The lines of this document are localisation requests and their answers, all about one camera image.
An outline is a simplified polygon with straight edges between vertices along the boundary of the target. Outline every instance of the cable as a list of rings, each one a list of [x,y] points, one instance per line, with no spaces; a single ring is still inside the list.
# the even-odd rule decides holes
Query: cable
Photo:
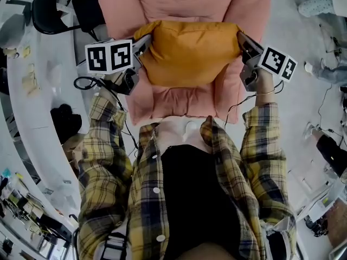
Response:
[[[279,86],[280,84],[282,84],[282,88],[281,88],[278,92],[276,92],[275,94],[278,94],[278,93],[282,92],[282,90],[284,89],[284,82],[283,82],[283,80],[282,80],[281,82],[279,82],[279,83],[274,87],[274,89],[277,89],[278,86]],[[259,95],[259,94],[250,95],[250,96],[246,97],[246,98],[245,98],[243,101],[241,101],[240,103],[238,103],[238,104],[236,104],[236,105],[232,105],[232,106],[229,108],[228,113],[227,113],[227,118],[226,118],[226,121],[225,121],[225,123],[224,123],[224,130],[226,129],[226,126],[227,126],[227,123],[228,123],[228,118],[229,118],[229,113],[230,113],[230,111],[231,111],[232,109],[234,109],[235,107],[241,105],[242,103],[246,102],[247,100],[249,100],[249,99],[251,99],[251,98],[253,98],[253,97],[256,97],[256,96],[258,96],[258,95]]]
[[[337,134],[333,129],[330,129],[330,128],[329,128],[328,130],[325,130],[325,129],[321,128],[321,127],[320,127],[320,129],[321,129],[322,131],[324,131],[324,132],[334,133],[334,134],[338,135],[339,137],[343,138],[343,136],[341,136],[340,134]]]
[[[136,149],[136,147],[134,147],[134,149],[129,153],[129,156],[135,151],[135,149]]]
[[[128,136],[130,136],[130,134],[129,133],[126,133],[126,132],[124,132],[124,131],[121,131],[123,134],[126,134],[126,135],[128,135]]]
[[[71,237],[71,246],[75,248],[76,254],[73,252],[73,258],[76,260],[79,260],[78,255],[78,249],[77,249],[77,242],[78,242],[78,233],[80,232],[80,228],[77,228],[73,233]]]
[[[342,136],[342,138],[341,138],[340,144],[338,145],[339,147],[341,146],[342,142],[344,142],[344,143],[345,143],[345,146],[347,146],[346,141],[345,141],[345,138],[344,138],[343,136]]]
[[[319,107],[319,109],[318,109],[318,114],[319,114],[319,116],[320,116],[319,126],[321,126],[321,124],[322,124],[322,115],[320,114],[320,109],[321,109],[321,107],[322,107],[323,104],[324,104],[324,100],[325,100],[325,97],[326,97],[326,94],[327,94],[328,90],[331,89],[331,88],[332,88],[332,84],[331,84],[330,88],[328,88],[328,89],[326,90],[326,92],[325,92],[325,94],[324,94],[323,101],[322,101],[322,105],[320,105],[320,107]]]
[[[89,85],[85,86],[85,87],[80,87],[80,86],[77,84],[77,82],[78,82],[79,80],[82,80],[82,79],[89,80],[91,83],[90,83]],[[104,87],[105,89],[107,89],[107,90],[114,96],[114,98],[117,100],[117,103],[118,103],[120,109],[121,109],[122,111],[124,111],[124,107],[123,107],[123,105],[121,104],[120,100],[118,99],[117,94],[116,94],[115,92],[113,92],[111,89],[109,89],[109,88],[105,85],[105,83],[103,82],[102,79],[95,78],[95,77],[91,77],[91,76],[81,76],[81,77],[76,78],[75,81],[74,81],[74,86],[75,86],[75,88],[76,88],[76,89],[81,89],[81,90],[88,90],[88,89],[94,88],[95,85],[98,85],[99,87]],[[124,121],[124,123],[125,123],[126,129],[128,130],[129,136],[132,138],[132,141],[134,142],[134,147],[135,147],[136,149],[139,149],[139,147],[137,146],[137,143],[136,143],[136,141],[135,141],[134,136],[131,134],[131,132],[130,132],[130,130],[129,130],[129,127],[128,127],[128,124],[126,123],[126,120]]]

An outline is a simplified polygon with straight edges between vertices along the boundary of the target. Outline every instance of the white button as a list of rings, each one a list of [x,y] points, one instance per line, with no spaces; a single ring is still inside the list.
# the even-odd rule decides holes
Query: white button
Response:
[[[157,237],[157,241],[158,242],[163,242],[165,240],[165,236],[164,235],[159,235],[158,237]]]

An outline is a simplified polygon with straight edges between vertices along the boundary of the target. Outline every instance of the shelf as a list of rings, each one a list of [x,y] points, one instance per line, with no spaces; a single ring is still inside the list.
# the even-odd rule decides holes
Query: shelf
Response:
[[[69,220],[62,215],[60,215],[44,194],[40,191],[38,186],[34,183],[29,172],[24,166],[21,157],[18,155],[16,147],[13,143],[13,140],[10,136],[10,133],[7,128],[6,120],[3,114],[3,108],[0,103],[0,158],[1,158],[1,171],[5,168],[8,168],[11,173],[20,173],[23,176],[23,182],[29,190],[29,193],[41,201],[44,206],[44,210],[50,217],[56,219],[58,222],[65,225],[70,231],[73,231],[75,228],[69,222]]]

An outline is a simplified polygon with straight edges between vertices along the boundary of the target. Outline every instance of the yellow plaid shirt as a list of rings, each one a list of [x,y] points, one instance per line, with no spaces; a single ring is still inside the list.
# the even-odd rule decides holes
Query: yellow plaid shirt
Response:
[[[163,259],[170,231],[164,192],[153,192],[154,187],[163,190],[158,123],[140,129],[138,156],[131,165],[121,136],[126,113],[103,97],[95,97],[90,118],[79,175],[80,259],[92,259],[98,244],[122,224],[126,215],[130,219],[132,258]],[[246,133],[240,152],[211,116],[200,133],[212,148],[221,188],[235,201],[240,255],[244,259],[265,259],[261,220],[275,225],[289,217],[286,232],[292,251],[296,244],[295,219],[287,195],[286,158],[279,146],[277,104],[254,107],[243,118]],[[165,241],[158,242],[159,235],[164,235]]]

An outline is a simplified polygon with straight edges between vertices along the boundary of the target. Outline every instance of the white table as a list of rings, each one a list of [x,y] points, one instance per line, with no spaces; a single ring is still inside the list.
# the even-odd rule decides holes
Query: white table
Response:
[[[72,15],[67,15],[64,20],[72,23]],[[42,35],[34,28],[28,30],[26,37],[30,43],[31,54],[26,58],[8,59],[8,81],[11,105],[16,119],[17,127],[28,156],[44,185],[59,192],[60,186],[67,186],[76,206],[68,209],[68,213],[79,214],[80,194],[78,180],[64,154],[59,142],[50,110],[62,103],[67,103],[73,112],[82,117],[80,133],[87,133],[89,129],[88,115],[85,110],[82,94],[73,86],[77,78],[73,33],[65,32],[58,35]],[[22,86],[22,78],[28,73],[28,65],[34,64],[35,75],[41,90],[38,95],[27,97]],[[59,78],[48,73],[47,65],[61,65]],[[20,174],[29,181],[33,190],[37,186],[21,163]],[[64,224],[71,232],[75,229],[68,218],[62,217],[54,210],[49,200],[38,194],[35,196],[42,200],[50,216]]]

